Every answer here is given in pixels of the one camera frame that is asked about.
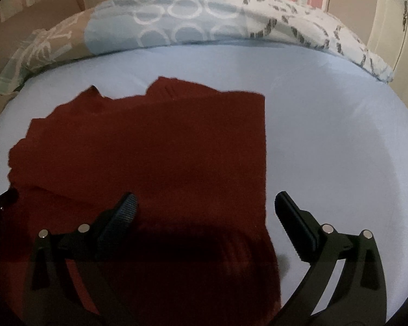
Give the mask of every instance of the white bed sheet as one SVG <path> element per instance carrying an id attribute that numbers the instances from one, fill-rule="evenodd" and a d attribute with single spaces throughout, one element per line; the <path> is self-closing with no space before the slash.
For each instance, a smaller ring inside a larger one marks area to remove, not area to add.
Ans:
<path id="1" fill-rule="evenodd" d="M 372 230 L 385 271 L 388 318 L 408 297 L 408 110 L 358 66 L 283 44 L 182 45 L 83 60 L 30 79 L 0 116 L 0 194 L 8 152 L 32 118 L 50 114 L 94 84 L 112 98 L 144 94 L 158 76 L 266 96 L 267 227 L 285 303 L 308 270 L 274 213 L 287 191 L 339 232 Z M 338 263 L 316 311 L 326 307 Z"/>

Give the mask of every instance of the silver screw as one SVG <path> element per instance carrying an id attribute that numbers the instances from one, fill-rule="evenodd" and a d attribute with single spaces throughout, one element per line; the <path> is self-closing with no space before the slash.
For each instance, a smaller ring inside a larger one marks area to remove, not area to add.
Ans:
<path id="1" fill-rule="evenodd" d="M 39 232 L 38 236 L 40 238 L 45 238 L 48 235 L 48 230 L 47 229 L 43 229 Z"/>
<path id="2" fill-rule="evenodd" d="M 364 235 L 364 237 L 367 238 L 367 239 L 371 239 L 371 238 L 373 237 L 373 234 L 372 234 L 372 232 L 371 232 L 370 230 L 365 230 L 365 231 L 363 232 L 363 235 Z"/>
<path id="3" fill-rule="evenodd" d="M 89 230 L 89 228 L 90 228 L 90 225 L 89 225 L 89 224 L 82 224 L 82 225 L 78 228 L 78 231 L 79 231 L 80 233 L 86 233 L 86 232 Z"/>
<path id="4" fill-rule="evenodd" d="M 334 232 L 334 227 L 331 224 L 324 224 L 322 226 L 322 230 L 327 234 L 331 234 Z"/>

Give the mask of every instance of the dark red garment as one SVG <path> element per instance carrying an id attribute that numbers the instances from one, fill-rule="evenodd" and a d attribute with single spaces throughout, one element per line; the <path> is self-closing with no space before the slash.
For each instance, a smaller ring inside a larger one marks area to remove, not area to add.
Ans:
<path id="1" fill-rule="evenodd" d="M 32 121 L 10 151 L 0 290 L 20 315 L 32 243 L 75 230 L 124 192 L 139 213 L 101 266 L 142 326 L 266 325 L 280 309 L 265 226 L 264 97 L 159 78 L 112 100 L 95 87 Z"/>

